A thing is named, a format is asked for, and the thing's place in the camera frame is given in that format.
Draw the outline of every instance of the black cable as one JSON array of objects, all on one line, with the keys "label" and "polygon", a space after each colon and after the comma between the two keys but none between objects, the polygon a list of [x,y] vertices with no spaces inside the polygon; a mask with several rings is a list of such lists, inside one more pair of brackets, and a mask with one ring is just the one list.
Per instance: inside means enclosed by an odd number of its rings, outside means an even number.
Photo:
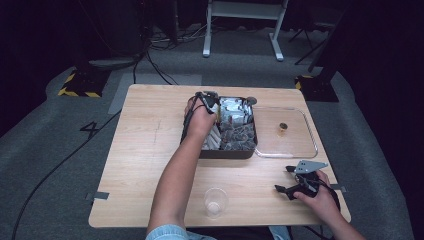
[{"label": "black cable", "polygon": [[317,231],[315,231],[311,227],[308,227],[308,226],[303,226],[303,227],[306,228],[306,229],[308,229],[309,231],[311,231],[313,234],[315,234],[316,236],[320,237],[321,239],[331,240],[331,238],[327,238],[327,237],[323,236],[322,234],[319,234]]},{"label": "black cable", "polygon": [[137,84],[137,77],[135,76],[135,69],[137,68],[138,63],[141,61],[141,58],[134,64],[134,68],[133,68],[133,79],[134,79],[134,84]]},{"label": "black cable", "polygon": [[166,73],[163,73],[159,68],[158,68],[158,66],[152,61],[152,58],[150,57],[150,54],[149,54],[149,51],[147,51],[146,52],[146,54],[147,54],[147,60],[150,62],[150,64],[153,66],[153,68],[156,70],[156,72],[159,74],[159,76],[161,76],[162,77],[162,79],[166,82],[166,83],[168,83],[169,85],[173,85],[172,83],[170,83],[163,75],[165,74],[166,76],[168,76],[169,78],[171,78],[172,79],[172,81],[174,81],[174,83],[176,84],[176,85],[178,85],[178,83],[175,81],[175,79],[174,78],[172,78],[171,76],[169,76],[168,74],[166,74]]},{"label": "black cable", "polygon": [[84,14],[86,15],[86,17],[88,18],[88,20],[89,20],[89,22],[90,22],[90,24],[91,24],[91,26],[93,27],[93,29],[94,29],[94,31],[97,33],[97,36],[100,38],[100,40],[105,44],[105,46],[110,50],[110,51],[112,51],[112,52],[114,52],[114,53],[116,53],[117,55],[119,55],[119,56],[123,56],[123,57],[134,57],[135,55],[139,55],[139,54],[142,54],[143,52],[144,52],[144,50],[143,51],[141,51],[141,52],[139,52],[139,53],[136,53],[136,54],[133,54],[133,55],[128,55],[128,54],[125,54],[125,53],[121,53],[121,52],[119,52],[119,51],[117,51],[117,50],[115,50],[115,49],[113,49],[107,42],[106,42],[106,40],[102,37],[102,35],[100,34],[100,32],[99,32],[99,30],[97,30],[97,27],[96,27],[96,24],[94,24],[94,21],[93,21],[93,19],[90,17],[90,15],[88,14],[88,12],[87,12],[87,9],[84,7],[84,4],[82,4],[82,2],[81,2],[81,0],[78,0],[78,3],[79,3],[79,5],[81,6],[81,8],[82,8],[82,10],[84,11]]},{"label": "black cable", "polygon": [[66,161],[68,161],[75,153],[77,153],[81,148],[83,148],[94,136],[97,135],[104,127],[106,127],[110,121],[112,121],[116,116],[118,116],[121,113],[122,110],[119,110],[117,113],[115,113],[109,120],[103,124],[97,131],[95,131],[91,137],[89,137],[87,140],[85,140],[80,146],[78,146],[71,154],[69,154],[67,157],[65,157],[59,164],[57,164],[46,176],[44,176],[43,179],[37,184],[37,186],[31,191],[27,199],[25,200],[23,206],[21,207],[21,210],[18,215],[18,219],[16,220],[15,226],[13,228],[13,234],[12,234],[12,240],[15,240],[16,233],[18,231],[19,222],[21,221],[22,215],[25,211],[26,206],[28,205],[29,201],[31,200],[32,196],[35,194],[35,192],[40,188],[41,185],[60,167],[62,166]]}]

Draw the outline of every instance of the small brown object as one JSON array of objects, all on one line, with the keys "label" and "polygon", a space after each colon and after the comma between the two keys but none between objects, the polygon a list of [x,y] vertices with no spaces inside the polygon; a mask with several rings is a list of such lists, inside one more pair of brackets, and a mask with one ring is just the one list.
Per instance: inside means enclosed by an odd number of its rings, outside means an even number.
[{"label": "small brown object", "polygon": [[285,124],[285,123],[280,123],[280,131],[285,131],[285,130],[287,130],[287,128],[288,128],[289,126],[287,126],[287,124]]}]

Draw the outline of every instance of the plastic cup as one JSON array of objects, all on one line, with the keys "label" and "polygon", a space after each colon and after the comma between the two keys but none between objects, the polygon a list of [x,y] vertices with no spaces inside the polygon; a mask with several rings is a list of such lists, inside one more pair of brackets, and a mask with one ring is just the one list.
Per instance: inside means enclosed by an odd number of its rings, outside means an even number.
[{"label": "plastic cup", "polygon": [[218,218],[228,204],[227,193],[220,188],[211,188],[205,193],[206,214],[210,218]]}]

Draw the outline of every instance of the gray floor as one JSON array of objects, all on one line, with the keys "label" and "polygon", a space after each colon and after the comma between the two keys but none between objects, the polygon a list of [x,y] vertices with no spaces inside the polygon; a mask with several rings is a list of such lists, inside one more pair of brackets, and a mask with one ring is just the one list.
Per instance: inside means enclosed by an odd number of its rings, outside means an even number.
[{"label": "gray floor", "polygon": [[[302,34],[288,43],[294,32],[282,32],[279,42],[285,60],[277,62],[268,41],[270,31],[219,32],[212,38],[207,59],[201,54],[203,39],[173,50],[150,50],[150,54],[164,72],[200,75],[204,86],[294,88],[296,76],[310,74],[307,67],[312,58],[294,65],[309,50],[306,38]],[[325,35],[315,32],[312,37],[316,44]],[[86,141],[88,133],[79,129],[92,121],[99,127],[112,117],[108,111],[118,86],[132,72],[131,67],[112,72],[102,98],[58,96],[71,70],[52,79],[46,88],[47,101],[0,139],[0,239],[11,238],[25,199],[43,177]],[[319,71],[315,68],[312,75]],[[136,73],[137,82],[143,83],[141,74],[155,71],[143,60]],[[339,183],[348,190],[345,199],[352,224],[368,239],[413,239],[404,197],[349,84],[336,74],[332,85],[339,103],[307,104]],[[144,238],[141,228],[88,225],[91,202],[85,198],[97,190],[118,119],[40,186],[23,213],[16,239]],[[293,233],[295,239],[318,239],[303,227],[294,227]]]}]

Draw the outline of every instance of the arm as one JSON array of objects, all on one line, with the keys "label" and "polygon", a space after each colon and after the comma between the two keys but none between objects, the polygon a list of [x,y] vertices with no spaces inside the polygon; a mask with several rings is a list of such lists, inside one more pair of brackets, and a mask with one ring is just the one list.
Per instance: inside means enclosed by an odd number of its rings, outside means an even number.
[{"label": "arm", "polygon": [[[322,171],[317,171],[318,177],[323,180],[327,186],[330,185],[328,176]],[[306,196],[301,192],[295,192],[294,197],[304,202],[312,208],[315,214],[327,224],[337,240],[360,240],[365,239],[346,219],[342,216],[334,202],[328,189],[324,186],[319,187],[315,198]]]},{"label": "arm", "polygon": [[[191,104],[192,100],[189,100],[185,113]],[[201,101],[197,100],[194,108],[201,104]],[[185,228],[184,216],[193,186],[197,160],[215,119],[216,115],[210,115],[204,107],[194,111],[187,136],[169,160],[159,179],[147,233],[164,224],[175,224]]]}]

